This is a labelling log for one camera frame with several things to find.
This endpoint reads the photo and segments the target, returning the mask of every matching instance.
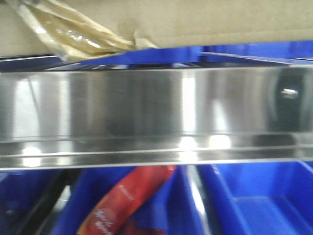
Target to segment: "shiny metal surface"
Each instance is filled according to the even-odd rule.
[[[312,100],[313,67],[1,73],[0,168],[307,160]]]

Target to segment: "red wrapper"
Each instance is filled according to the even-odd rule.
[[[139,166],[93,208],[77,235],[115,235],[146,200],[171,177],[175,166]]]

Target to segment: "stainless steel shelf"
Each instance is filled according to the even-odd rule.
[[[0,168],[313,160],[313,67],[0,74]]]

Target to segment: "cardboard box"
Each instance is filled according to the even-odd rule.
[[[119,38],[133,43],[134,50],[313,39],[312,0],[64,2]],[[0,20],[0,56],[51,52],[18,14],[1,1]]]

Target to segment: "storage shelf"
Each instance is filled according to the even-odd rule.
[[[0,169],[313,160],[313,67],[0,74]]]

